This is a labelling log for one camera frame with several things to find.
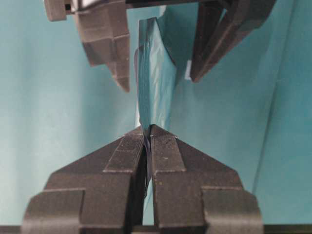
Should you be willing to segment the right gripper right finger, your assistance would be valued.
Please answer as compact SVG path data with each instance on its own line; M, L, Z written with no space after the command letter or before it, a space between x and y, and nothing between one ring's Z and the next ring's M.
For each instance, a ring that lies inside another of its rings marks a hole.
M154 220L162 234L261 234L256 197L236 170L151 126Z

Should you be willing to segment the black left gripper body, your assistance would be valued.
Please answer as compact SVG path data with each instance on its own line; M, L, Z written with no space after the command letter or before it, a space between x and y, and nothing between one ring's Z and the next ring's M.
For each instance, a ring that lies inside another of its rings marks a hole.
M124 0L44 0L43 3L50 21L67 20L67 15L89 11L100 6L112 6L118 3L125 6Z

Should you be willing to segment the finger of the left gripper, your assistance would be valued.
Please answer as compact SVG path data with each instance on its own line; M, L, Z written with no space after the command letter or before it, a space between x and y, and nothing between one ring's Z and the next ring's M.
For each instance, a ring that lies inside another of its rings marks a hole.
M107 65L117 85L130 91L130 35L124 0L74 0L73 13L91 66Z
M274 0L205 0L198 5L190 77L199 82L269 17Z

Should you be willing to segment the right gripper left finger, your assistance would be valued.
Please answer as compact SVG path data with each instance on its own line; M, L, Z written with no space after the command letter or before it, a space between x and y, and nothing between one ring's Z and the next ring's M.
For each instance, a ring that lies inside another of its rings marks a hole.
M23 234L128 234L143 220L140 128L53 172L25 211Z

